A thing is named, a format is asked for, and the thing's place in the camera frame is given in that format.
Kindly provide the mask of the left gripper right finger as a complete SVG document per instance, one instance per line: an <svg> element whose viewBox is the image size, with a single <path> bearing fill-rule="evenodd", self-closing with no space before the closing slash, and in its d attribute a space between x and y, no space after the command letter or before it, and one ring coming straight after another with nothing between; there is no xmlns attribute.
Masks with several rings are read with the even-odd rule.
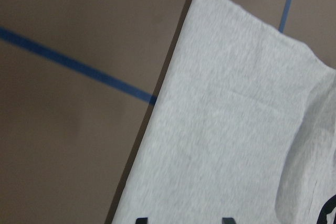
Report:
<svg viewBox="0 0 336 224"><path fill-rule="evenodd" d="M235 219L232 217L223 217L222 224L235 224Z"/></svg>

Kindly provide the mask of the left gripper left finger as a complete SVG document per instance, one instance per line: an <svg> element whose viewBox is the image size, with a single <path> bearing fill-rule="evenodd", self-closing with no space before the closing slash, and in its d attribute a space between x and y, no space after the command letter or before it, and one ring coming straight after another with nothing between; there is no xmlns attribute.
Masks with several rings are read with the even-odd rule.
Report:
<svg viewBox="0 0 336 224"><path fill-rule="evenodd" d="M148 224L148 217L137 218L135 224Z"/></svg>

